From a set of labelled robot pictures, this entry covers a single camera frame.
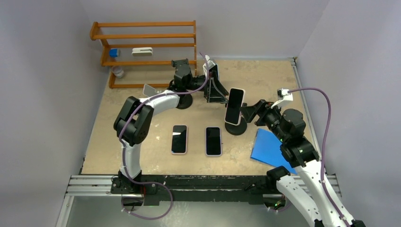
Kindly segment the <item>white case smartphone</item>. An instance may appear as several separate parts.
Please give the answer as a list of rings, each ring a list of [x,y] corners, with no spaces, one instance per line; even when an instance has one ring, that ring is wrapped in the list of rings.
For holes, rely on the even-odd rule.
[[[245,90],[240,88],[231,88],[228,96],[228,103],[226,107],[225,123],[238,126],[241,121],[241,111]]]

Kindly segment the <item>silver folding phone stand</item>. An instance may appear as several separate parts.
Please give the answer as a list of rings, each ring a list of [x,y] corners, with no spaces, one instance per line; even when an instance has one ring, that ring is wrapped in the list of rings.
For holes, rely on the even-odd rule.
[[[161,91],[150,86],[149,84],[144,84],[142,93],[146,97],[151,97],[160,94]]]

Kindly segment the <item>light blue case smartphone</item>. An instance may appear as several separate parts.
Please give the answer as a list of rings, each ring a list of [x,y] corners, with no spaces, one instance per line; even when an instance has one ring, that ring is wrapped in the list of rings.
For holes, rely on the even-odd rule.
[[[219,81],[219,73],[218,73],[218,65],[215,64],[213,67],[210,68],[210,72],[214,81]]]

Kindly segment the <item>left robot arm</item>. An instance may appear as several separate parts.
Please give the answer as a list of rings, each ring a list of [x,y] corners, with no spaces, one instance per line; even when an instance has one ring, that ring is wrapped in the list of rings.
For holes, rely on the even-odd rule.
[[[228,102],[228,91],[221,85],[217,63],[207,57],[203,75],[194,77],[188,59],[171,62],[174,78],[168,88],[147,98],[130,96],[121,108],[113,128],[122,145],[120,174],[122,186],[128,193],[141,187],[140,147],[148,135],[153,116],[169,109],[187,109],[193,103],[192,93],[203,92],[208,103]]]

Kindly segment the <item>black phone stand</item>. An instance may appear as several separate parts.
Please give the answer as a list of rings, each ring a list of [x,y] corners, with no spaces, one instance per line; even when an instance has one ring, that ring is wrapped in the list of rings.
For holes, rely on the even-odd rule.
[[[172,60],[171,65],[175,68],[175,72],[173,79],[170,81],[169,88],[178,93],[188,92],[193,78],[189,60]],[[190,94],[179,95],[179,98],[177,109],[186,109],[192,105],[193,99]]]
[[[240,121],[240,124],[238,126],[234,126],[234,125],[225,123],[225,129],[231,135],[236,135],[236,136],[242,135],[247,130],[247,123],[245,122],[245,120],[244,120],[244,118],[242,117],[242,114],[241,114],[241,121]]]

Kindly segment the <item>pink case smartphone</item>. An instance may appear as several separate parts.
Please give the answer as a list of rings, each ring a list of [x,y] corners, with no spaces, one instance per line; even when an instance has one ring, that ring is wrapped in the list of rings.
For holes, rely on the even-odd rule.
[[[172,133],[171,153],[185,154],[187,152],[188,127],[186,125],[174,125]]]

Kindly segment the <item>lavender case smartphone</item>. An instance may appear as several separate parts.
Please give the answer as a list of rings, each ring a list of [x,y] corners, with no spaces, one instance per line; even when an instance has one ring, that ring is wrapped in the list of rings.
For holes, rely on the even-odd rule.
[[[221,129],[219,127],[207,127],[205,136],[205,154],[210,157],[222,155]]]

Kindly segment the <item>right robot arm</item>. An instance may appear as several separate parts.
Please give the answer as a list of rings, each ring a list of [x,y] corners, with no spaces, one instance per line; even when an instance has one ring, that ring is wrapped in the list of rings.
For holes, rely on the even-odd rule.
[[[302,214],[311,227],[363,227],[343,206],[313,144],[304,136],[303,114],[295,109],[281,111],[272,102],[260,100],[252,106],[240,107],[247,123],[254,117],[256,126],[267,126],[281,142],[284,159],[306,186],[301,188],[283,166],[266,173],[265,185],[270,192],[280,192]]]

